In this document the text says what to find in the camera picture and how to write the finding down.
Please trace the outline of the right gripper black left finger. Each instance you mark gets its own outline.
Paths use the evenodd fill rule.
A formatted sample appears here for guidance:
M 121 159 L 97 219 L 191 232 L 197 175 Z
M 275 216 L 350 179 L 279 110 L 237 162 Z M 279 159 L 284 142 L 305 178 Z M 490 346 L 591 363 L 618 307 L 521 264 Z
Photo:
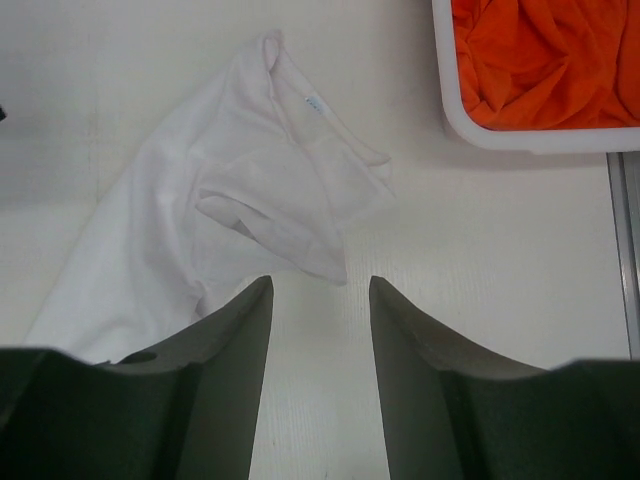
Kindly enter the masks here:
M 245 479 L 274 289 L 269 277 L 117 363 L 1 353 L 5 479 Z

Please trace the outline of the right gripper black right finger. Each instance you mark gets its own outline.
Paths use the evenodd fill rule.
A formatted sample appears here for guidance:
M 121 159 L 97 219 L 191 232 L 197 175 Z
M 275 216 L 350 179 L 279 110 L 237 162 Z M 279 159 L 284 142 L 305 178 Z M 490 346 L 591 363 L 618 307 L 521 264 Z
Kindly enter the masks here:
M 370 322 L 394 479 L 635 479 L 639 365 L 551 370 L 497 354 L 373 277 Z

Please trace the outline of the white t shirt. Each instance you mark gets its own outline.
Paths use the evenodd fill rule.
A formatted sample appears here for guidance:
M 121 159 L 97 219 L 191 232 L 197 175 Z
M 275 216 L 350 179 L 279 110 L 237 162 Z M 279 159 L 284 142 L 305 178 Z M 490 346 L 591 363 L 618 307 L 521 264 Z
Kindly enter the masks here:
M 344 231 L 391 200 L 390 179 L 390 158 L 346 128 L 266 32 L 145 141 L 25 342 L 119 361 L 218 310 L 249 277 L 344 284 Z

